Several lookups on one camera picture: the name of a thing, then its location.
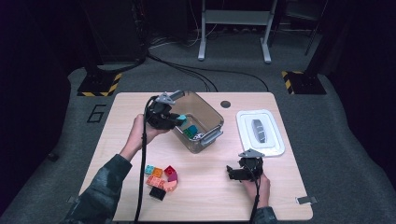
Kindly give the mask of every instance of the white tray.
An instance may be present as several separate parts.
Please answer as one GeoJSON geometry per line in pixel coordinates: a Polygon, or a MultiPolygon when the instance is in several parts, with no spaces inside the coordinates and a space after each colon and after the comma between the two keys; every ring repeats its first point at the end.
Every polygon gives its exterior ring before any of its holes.
{"type": "Polygon", "coordinates": [[[245,151],[254,149],[265,157],[280,156],[285,152],[282,136],[270,111],[239,111],[236,121],[245,151]]]}

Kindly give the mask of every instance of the metal stand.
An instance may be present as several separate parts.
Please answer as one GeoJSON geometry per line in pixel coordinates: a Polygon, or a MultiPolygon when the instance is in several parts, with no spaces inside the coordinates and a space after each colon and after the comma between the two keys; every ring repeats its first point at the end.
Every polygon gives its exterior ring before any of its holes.
{"type": "Polygon", "coordinates": [[[264,37],[260,39],[262,54],[265,63],[271,63],[271,56],[267,41],[271,32],[271,25],[275,15],[277,0],[274,0],[270,11],[234,11],[234,10],[206,10],[205,0],[202,1],[202,32],[201,45],[198,60],[205,59],[206,50],[206,28],[208,23],[215,24],[241,24],[241,25],[265,25],[264,37]]]}

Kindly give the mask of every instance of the wooden table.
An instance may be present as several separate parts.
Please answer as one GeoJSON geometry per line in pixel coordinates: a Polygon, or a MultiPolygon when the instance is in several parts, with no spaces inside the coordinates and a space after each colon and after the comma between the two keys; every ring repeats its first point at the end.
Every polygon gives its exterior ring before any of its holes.
{"type": "MultiPolygon", "coordinates": [[[[144,112],[150,96],[160,92],[119,93],[108,115],[105,128],[94,152],[91,165],[80,193],[89,186],[94,175],[124,146],[134,118],[144,112]]],[[[313,212],[310,204],[297,204],[296,197],[306,196],[303,180],[290,146],[275,97],[267,92],[198,92],[224,117],[221,135],[212,145],[192,154],[169,132],[157,136],[149,145],[146,164],[162,169],[171,165],[177,171],[178,185],[163,201],[149,196],[150,187],[143,192],[141,221],[246,221],[251,202],[241,183],[231,180],[226,165],[239,169],[238,154],[242,152],[236,123],[240,110],[267,109],[272,112],[285,144],[285,153],[277,158],[264,158],[263,170],[271,180],[270,205],[279,220],[308,220],[313,212]],[[223,108],[222,101],[231,106],[223,108]]],[[[138,198],[141,153],[132,160],[115,221],[134,220],[138,198]]]]}

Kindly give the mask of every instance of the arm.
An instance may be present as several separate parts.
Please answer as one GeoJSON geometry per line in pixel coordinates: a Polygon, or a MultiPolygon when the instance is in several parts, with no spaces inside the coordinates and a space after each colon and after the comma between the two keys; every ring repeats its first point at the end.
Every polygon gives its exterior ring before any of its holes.
{"type": "MultiPolygon", "coordinates": [[[[245,189],[247,190],[247,196],[254,202],[257,194],[256,184],[249,180],[242,180],[245,189]]],[[[274,210],[269,206],[270,199],[270,188],[271,182],[265,174],[260,177],[260,189],[259,189],[259,203],[257,204],[257,211],[253,219],[254,224],[275,224],[277,223],[274,210]]]]}
{"type": "MultiPolygon", "coordinates": [[[[134,125],[120,154],[108,161],[93,178],[91,184],[74,202],[61,223],[109,223],[120,200],[122,182],[131,170],[130,161],[142,147],[143,115],[134,119],[134,125]]],[[[165,130],[146,129],[148,143],[165,130]]]]}

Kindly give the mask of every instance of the small hole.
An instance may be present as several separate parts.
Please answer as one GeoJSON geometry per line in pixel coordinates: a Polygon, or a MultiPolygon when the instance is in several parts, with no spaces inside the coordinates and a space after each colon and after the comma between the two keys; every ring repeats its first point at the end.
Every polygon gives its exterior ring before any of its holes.
{"type": "Polygon", "coordinates": [[[228,108],[228,107],[231,106],[231,103],[230,103],[229,101],[221,101],[220,105],[221,105],[223,108],[228,108]]]}

